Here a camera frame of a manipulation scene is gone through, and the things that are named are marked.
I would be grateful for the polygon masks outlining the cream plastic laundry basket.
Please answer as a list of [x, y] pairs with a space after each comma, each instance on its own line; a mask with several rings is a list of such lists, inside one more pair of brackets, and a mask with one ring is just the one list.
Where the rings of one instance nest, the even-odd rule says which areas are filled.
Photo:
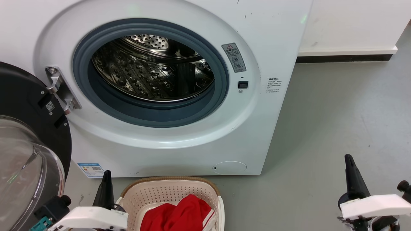
[[127, 231], [140, 231], [144, 215], [151, 209], [178, 203], [188, 195], [204, 200], [214, 210], [211, 231], [224, 231], [225, 210], [220, 191], [211, 181], [192, 176], [145, 177], [127, 186], [117, 204], [128, 213]]

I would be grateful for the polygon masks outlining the round white filter cover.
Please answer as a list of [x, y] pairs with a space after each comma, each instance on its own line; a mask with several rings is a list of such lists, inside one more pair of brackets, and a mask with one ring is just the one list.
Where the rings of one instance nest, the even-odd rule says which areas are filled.
[[247, 166], [239, 161], [223, 161], [213, 166], [212, 170], [219, 175], [243, 175]]

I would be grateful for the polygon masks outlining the white front-load washing machine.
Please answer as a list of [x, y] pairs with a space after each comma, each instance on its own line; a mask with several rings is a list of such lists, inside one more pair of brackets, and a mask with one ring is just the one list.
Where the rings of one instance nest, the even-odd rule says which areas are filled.
[[[71, 161], [98, 163], [113, 177], [217, 175], [239, 161], [261, 174], [313, 0], [0, 0], [0, 62], [47, 86], [45, 67], [60, 68], [82, 109], [66, 115]], [[73, 75], [73, 57], [90, 31], [122, 19], [171, 22], [210, 41], [230, 77], [228, 94], [206, 118], [151, 128], [115, 119], [92, 104]], [[247, 71], [235, 73], [222, 44], [235, 43]], [[282, 79], [266, 93], [267, 78]]]

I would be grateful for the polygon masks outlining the black baseboard strip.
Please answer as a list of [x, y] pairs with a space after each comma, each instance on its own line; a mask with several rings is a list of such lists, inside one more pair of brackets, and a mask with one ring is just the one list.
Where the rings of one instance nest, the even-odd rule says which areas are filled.
[[393, 54], [376, 55], [338, 55], [338, 56], [299, 56], [297, 64], [342, 63], [342, 62], [379, 62], [389, 61]]

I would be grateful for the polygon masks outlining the red garment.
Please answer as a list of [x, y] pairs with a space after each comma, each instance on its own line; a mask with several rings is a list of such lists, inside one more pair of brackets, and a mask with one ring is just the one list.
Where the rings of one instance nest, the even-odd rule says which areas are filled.
[[217, 214], [190, 194], [177, 205], [165, 203], [145, 213], [139, 231], [217, 231]]

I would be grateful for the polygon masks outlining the grey rubber door gasket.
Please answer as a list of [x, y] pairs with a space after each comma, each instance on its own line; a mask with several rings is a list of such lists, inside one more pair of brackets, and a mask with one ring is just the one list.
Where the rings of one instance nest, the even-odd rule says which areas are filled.
[[[109, 85], [95, 69], [92, 56], [109, 41], [129, 35], [160, 35], [197, 51], [214, 73], [214, 83], [200, 96], [177, 102], [152, 102], [126, 95]], [[227, 65], [218, 50], [192, 30], [156, 19], [122, 19], [100, 25], [79, 42], [73, 75], [84, 96], [99, 110], [123, 122], [151, 128], [173, 128], [198, 122], [214, 113], [230, 86]]]

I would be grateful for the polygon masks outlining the stainless steel washing machine drum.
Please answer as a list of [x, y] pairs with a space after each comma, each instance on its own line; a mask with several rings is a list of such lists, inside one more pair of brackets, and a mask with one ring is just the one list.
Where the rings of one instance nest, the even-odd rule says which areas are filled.
[[144, 101], [189, 100], [214, 83], [211, 67], [197, 51], [160, 35], [109, 41], [95, 51], [92, 62], [109, 85]]

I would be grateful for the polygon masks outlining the white wall ledge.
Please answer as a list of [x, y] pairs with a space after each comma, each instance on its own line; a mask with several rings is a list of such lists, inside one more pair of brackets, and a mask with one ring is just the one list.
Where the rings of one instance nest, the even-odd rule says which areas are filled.
[[389, 48], [360, 48], [360, 49], [300, 49], [298, 57], [308, 56], [355, 56], [355, 55], [393, 55], [398, 51], [397, 46]]

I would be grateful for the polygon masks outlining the small printed text sticker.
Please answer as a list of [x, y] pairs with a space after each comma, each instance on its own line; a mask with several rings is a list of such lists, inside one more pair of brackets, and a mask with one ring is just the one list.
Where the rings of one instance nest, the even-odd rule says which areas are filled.
[[275, 78], [275, 77], [269, 77], [267, 78], [265, 92], [271, 93], [271, 94], [279, 93], [280, 90], [282, 89], [282, 84], [283, 84], [282, 79]]

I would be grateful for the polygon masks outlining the silver metal door hinge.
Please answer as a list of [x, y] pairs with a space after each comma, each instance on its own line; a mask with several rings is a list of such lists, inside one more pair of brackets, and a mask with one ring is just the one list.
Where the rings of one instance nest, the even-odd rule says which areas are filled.
[[68, 115], [73, 110], [82, 109], [78, 98], [68, 85], [67, 80], [63, 76], [60, 68], [57, 66], [47, 66], [45, 67], [45, 72], [50, 81], [50, 85], [47, 86], [47, 90], [58, 99], [64, 113]]

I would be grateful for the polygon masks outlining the blue white energy label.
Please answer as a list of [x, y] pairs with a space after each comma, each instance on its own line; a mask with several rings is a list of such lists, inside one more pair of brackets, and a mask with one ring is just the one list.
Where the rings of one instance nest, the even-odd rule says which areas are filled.
[[88, 178], [102, 178], [104, 169], [98, 163], [78, 163], [78, 167]]

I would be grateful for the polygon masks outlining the black washer door with glass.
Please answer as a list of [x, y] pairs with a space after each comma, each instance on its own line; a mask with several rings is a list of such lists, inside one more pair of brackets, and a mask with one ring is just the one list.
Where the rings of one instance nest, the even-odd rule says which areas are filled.
[[29, 231], [35, 210], [63, 196], [71, 153], [58, 99], [29, 72], [0, 62], [0, 231]]

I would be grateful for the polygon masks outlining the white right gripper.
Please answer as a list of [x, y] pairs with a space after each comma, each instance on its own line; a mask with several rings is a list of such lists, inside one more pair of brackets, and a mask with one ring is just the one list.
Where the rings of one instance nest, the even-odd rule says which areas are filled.
[[338, 200], [348, 231], [400, 231], [400, 216], [411, 217], [411, 203], [396, 194], [371, 196], [350, 154], [345, 154], [347, 192]]

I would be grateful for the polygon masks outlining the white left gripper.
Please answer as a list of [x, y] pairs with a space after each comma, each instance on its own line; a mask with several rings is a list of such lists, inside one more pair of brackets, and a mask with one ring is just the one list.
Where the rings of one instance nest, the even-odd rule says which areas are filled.
[[127, 231], [128, 213], [114, 210], [111, 171], [104, 171], [93, 207], [76, 207], [48, 231]]

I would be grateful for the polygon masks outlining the grey warning sticker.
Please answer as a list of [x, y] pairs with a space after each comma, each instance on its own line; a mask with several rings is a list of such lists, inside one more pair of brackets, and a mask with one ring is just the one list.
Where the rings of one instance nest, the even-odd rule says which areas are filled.
[[221, 47], [228, 56], [232, 69], [235, 73], [247, 71], [241, 52], [235, 43], [222, 44]]

